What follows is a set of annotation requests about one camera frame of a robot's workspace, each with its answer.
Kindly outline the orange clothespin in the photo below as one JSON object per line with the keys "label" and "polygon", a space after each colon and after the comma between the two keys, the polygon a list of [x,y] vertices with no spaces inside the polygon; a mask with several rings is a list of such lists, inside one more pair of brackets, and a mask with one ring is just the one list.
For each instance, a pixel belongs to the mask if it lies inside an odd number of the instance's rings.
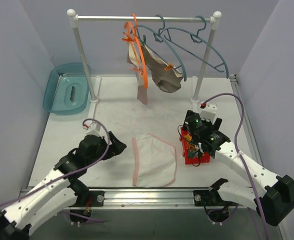
{"label": "orange clothespin", "polygon": [[164,68],[164,70],[165,70],[165,71],[170,71],[172,68],[173,68],[173,65],[169,63],[169,64]]}

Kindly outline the white pink-trimmed underwear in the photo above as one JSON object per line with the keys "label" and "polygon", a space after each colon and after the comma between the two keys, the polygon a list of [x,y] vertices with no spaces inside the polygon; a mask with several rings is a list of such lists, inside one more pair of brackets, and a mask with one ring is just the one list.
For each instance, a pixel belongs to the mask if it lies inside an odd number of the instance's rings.
{"label": "white pink-trimmed underwear", "polygon": [[132,185],[138,188],[161,188],[176,179],[176,148],[153,134],[132,139],[134,171]]}

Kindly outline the grey beige underwear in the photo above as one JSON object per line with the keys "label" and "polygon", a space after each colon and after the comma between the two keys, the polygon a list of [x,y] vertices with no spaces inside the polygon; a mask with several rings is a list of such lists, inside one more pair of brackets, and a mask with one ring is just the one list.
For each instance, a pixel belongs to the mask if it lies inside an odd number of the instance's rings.
{"label": "grey beige underwear", "polygon": [[181,81],[183,76],[178,70],[171,69],[165,71],[164,68],[167,64],[155,56],[152,51],[144,45],[142,46],[142,52],[145,64],[151,72],[152,80],[161,91],[171,94],[182,87]]}

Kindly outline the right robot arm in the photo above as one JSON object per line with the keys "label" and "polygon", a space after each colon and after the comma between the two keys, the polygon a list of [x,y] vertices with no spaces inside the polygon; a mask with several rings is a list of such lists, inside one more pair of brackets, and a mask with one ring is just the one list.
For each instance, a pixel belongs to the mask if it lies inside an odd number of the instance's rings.
{"label": "right robot arm", "polygon": [[209,200],[219,205],[233,202],[257,211],[267,224],[278,226],[294,209],[294,180],[289,175],[278,174],[264,168],[252,158],[237,150],[235,144],[219,131],[222,119],[215,122],[201,119],[199,113],[186,112],[183,128],[191,141],[200,145],[203,153],[225,164],[253,186],[240,186],[220,178],[209,191]]}

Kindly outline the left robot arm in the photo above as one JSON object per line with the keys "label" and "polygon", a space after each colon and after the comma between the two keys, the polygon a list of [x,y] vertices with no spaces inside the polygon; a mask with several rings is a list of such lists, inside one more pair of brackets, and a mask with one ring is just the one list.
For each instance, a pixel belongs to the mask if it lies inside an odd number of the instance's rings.
{"label": "left robot arm", "polygon": [[108,139],[86,135],[31,191],[0,209],[0,240],[28,240],[61,210],[86,204],[91,194],[79,178],[90,166],[120,155],[126,147],[111,131]]}

